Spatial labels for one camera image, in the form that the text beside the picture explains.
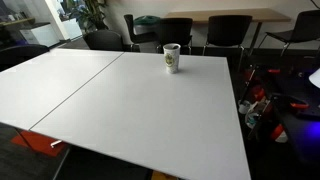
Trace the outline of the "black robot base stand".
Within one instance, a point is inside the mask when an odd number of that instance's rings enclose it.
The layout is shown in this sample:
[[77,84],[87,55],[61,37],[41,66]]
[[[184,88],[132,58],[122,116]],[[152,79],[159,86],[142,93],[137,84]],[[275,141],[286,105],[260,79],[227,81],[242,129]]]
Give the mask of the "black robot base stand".
[[[319,82],[315,69],[305,68],[302,75],[270,65],[254,65],[246,81],[239,111],[244,108],[249,126],[248,140],[258,140],[261,128],[277,122],[269,132],[277,140],[284,134],[298,157],[305,163],[320,163]],[[309,104],[295,109],[290,103]]]

